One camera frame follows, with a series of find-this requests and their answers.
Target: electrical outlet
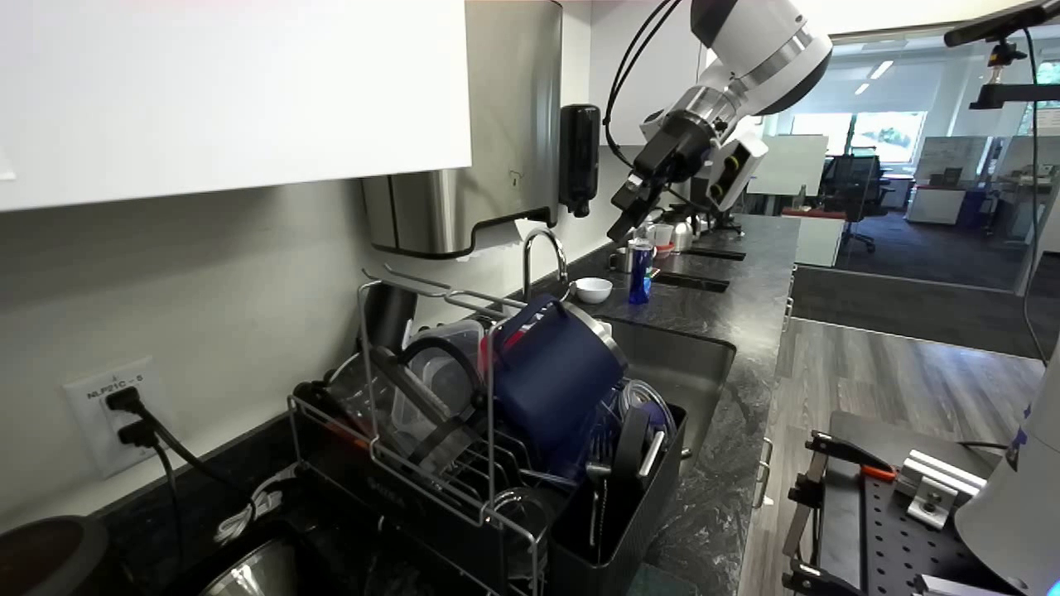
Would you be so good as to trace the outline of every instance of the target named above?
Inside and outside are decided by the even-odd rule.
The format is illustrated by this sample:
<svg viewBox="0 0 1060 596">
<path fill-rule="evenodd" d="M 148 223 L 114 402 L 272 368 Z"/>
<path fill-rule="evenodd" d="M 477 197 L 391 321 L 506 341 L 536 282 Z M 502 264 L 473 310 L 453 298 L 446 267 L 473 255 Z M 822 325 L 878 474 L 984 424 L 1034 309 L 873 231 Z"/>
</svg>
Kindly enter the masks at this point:
<svg viewBox="0 0 1060 596">
<path fill-rule="evenodd" d="M 89 454 L 94 454 L 100 476 L 114 476 L 114 474 L 154 456 L 154 451 L 128 447 L 120 441 L 120 430 L 127 424 L 132 424 L 135 418 L 127 411 L 110 411 L 107 398 L 122 387 L 135 387 L 138 399 L 173 430 L 173 412 L 163 402 L 160 374 L 155 374 L 154 358 L 132 362 L 115 370 L 100 370 L 85 380 L 68 383 L 63 389 L 73 402 L 73 412 L 76 412 L 82 434 L 85 434 L 85 444 L 89 444 Z"/>
</svg>

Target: gray carpet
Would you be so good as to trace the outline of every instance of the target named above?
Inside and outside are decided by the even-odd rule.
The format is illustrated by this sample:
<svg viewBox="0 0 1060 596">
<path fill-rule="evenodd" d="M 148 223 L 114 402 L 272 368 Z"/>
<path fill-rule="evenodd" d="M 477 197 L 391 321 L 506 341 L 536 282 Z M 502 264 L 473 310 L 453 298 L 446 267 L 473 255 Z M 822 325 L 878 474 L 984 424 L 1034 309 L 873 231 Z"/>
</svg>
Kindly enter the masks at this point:
<svg viewBox="0 0 1060 596">
<path fill-rule="evenodd" d="M 1026 255 L 1026 248 L 1013 239 L 910 224 L 902 210 L 869 216 L 855 223 L 855 231 L 876 239 L 876 255 L 869 255 L 862 246 L 850 246 L 837 257 L 837 267 L 847 271 L 1013 291 Z"/>
<path fill-rule="evenodd" d="M 1060 257 L 1045 260 L 1026 298 L 1038 341 L 1026 331 L 1024 301 L 1006 291 L 797 267 L 793 298 L 796 316 L 1042 358 L 1042 351 L 1053 355 L 1060 331 Z"/>
</svg>

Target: faucet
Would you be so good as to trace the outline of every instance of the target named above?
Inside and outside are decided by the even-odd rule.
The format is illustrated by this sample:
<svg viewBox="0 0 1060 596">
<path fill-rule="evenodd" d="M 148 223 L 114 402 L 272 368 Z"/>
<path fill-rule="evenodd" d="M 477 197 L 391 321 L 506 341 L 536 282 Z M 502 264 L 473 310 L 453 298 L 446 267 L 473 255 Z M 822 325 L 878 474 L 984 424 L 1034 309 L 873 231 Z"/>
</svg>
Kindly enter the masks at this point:
<svg viewBox="0 0 1060 596">
<path fill-rule="evenodd" d="M 557 278 L 561 278 L 561 283 L 565 283 L 565 294 L 561 294 L 561 298 L 568 298 L 568 291 L 569 291 L 568 255 L 565 255 L 565 242 L 561 242 L 549 228 L 532 228 L 532 231 L 524 239 L 524 298 L 529 298 L 529 246 L 532 246 L 539 235 L 552 242 L 552 252 L 557 252 Z"/>
</svg>

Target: power cord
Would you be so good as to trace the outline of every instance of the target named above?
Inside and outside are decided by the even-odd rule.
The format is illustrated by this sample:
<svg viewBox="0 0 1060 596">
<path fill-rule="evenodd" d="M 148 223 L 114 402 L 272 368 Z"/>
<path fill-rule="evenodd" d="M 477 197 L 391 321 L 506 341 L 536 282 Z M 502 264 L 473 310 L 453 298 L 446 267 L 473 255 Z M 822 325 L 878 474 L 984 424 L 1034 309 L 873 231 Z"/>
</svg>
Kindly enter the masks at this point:
<svg viewBox="0 0 1060 596">
<path fill-rule="evenodd" d="M 155 456 L 163 460 L 163 469 L 167 469 L 173 532 L 175 532 L 175 575 L 182 575 L 185 572 L 185 519 L 178 512 L 175 474 L 173 474 L 170 454 L 167 454 L 167 447 L 160 441 L 154 444 L 154 451 L 155 451 Z"/>
<path fill-rule="evenodd" d="M 659 0 L 652 7 L 652 14 L 638 23 L 638 30 L 632 34 L 620 66 L 616 66 L 616 77 L 611 78 L 611 93 L 608 93 L 608 107 L 603 107 L 603 136 L 608 136 L 608 144 L 611 153 L 631 167 L 631 157 L 625 153 L 620 150 L 612 128 L 611 128 L 611 114 L 620 101 L 620 93 L 632 72 L 632 66 L 638 61 L 638 54 L 652 43 L 652 37 L 659 34 L 659 26 L 668 19 L 668 14 L 675 11 L 680 0 Z"/>
<path fill-rule="evenodd" d="M 1030 56 L 1030 81 L 1038 87 L 1038 49 L 1034 49 L 1034 37 L 1030 37 L 1030 30 L 1024 26 L 1024 40 L 1026 40 L 1026 56 Z M 1038 133 L 1038 99 L 1030 99 L 1030 202 L 1034 202 L 1034 216 L 1030 216 L 1030 257 L 1026 257 L 1026 282 L 1034 282 L 1030 273 L 1034 273 L 1034 267 L 1038 267 L 1038 252 L 1042 252 L 1042 194 L 1038 194 L 1038 167 L 1042 167 L 1042 161 L 1038 161 L 1038 144 L 1042 144 L 1042 133 Z M 1024 294 L 1021 294 L 1021 310 L 1024 310 L 1024 327 L 1026 327 L 1026 333 L 1030 333 L 1030 343 L 1034 343 L 1034 355 L 1038 355 L 1038 362 L 1049 362 L 1048 358 L 1048 351 L 1045 351 L 1045 343 L 1042 343 L 1042 338 L 1038 338 L 1038 327 L 1034 327 L 1034 321 L 1030 321 L 1030 310 L 1026 310 L 1026 291 L 1030 288 L 1024 288 Z"/>
<path fill-rule="evenodd" d="M 197 466 L 203 476 L 221 484 L 227 490 L 232 490 L 240 498 L 250 498 L 251 490 L 241 490 L 240 484 L 219 476 L 213 466 L 206 466 L 185 444 L 178 444 L 178 436 L 170 434 L 170 427 L 138 399 L 135 387 L 122 387 L 115 395 L 107 398 L 110 411 L 127 411 L 132 418 L 138 418 L 144 424 L 148 424 L 148 430 L 173 451 L 178 454 L 190 466 Z"/>
<path fill-rule="evenodd" d="M 178 494 L 175 494 L 175 474 L 173 474 L 173 460 L 155 434 L 155 427 L 148 419 L 135 419 L 135 424 L 127 424 L 120 430 L 120 441 L 122 444 L 132 444 L 132 447 L 148 447 L 155 451 L 163 469 L 167 469 L 167 485 L 170 485 L 170 512 L 173 512 L 173 536 L 175 536 L 175 575 L 185 572 L 185 519 L 182 519 L 182 509 L 178 509 Z"/>
<path fill-rule="evenodd" d="M 178 444 L 170 427 L 138 399 L 135 387 L 122 387 L 115 395 L 107 398 L 110 411 L 127 411 L 135 412 L 135 424 L 120 427 L 120 441 L 132 444 L 132 447 L 148 447 L 155 451 L 155 456 L 163 460 L 167 469 L 167 484 L 170 484 L 170 505 L 173 505 L 173 529 L 175 529 L 175 572 L 182 572 L 185 567 L 185 529 L 182 529 L 182 509 L 178 509 L 178 494 L 175 494 L 175 469 L 173 460 L 167 454 L 167 447 L 173 447 L 191 469 L 200 469 L 203 476 L 221 484 L 228 494 L 237 494 L 244 505 L 241 512 L 237 512 L 237 519 L 227 519 L 219 525 L 219 541 L 237 540 L 251 519 L 260 519 L 260 509 L 274 509 L 283 498 L 274 494 L 262 490 L 241 490 L 240 484 L 227 479 L 221 474 L 216 474 L 213 466 L 206 466 L 185 444 Z"/>
</svg>

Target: ceiling light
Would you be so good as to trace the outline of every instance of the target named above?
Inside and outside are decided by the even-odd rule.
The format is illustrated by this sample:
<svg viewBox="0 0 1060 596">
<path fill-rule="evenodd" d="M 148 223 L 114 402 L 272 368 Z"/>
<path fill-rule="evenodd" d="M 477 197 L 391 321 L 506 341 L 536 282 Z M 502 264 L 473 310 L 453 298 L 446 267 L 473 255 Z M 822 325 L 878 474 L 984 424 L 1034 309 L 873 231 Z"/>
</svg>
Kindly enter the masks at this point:
<svg viewBox="0 0 1060 596">
<path fill-rule="evenodd" d="M 884 60 L 880 66 L 873 68 L 869 78 L 880 78 L 891 66 L 895 66 L 895 60 Z"/>
</svg>

